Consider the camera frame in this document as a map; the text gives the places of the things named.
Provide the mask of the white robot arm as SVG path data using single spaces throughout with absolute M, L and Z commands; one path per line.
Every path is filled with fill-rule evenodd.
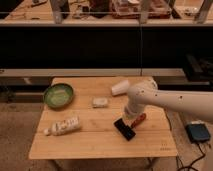
M 153 105 L 213 124 L 213 92 L 159 90 L 154 80 L 148 80 L 132 85 L 127 97 L 124 112 L 129 117 L 138 116 L 146 105 Z

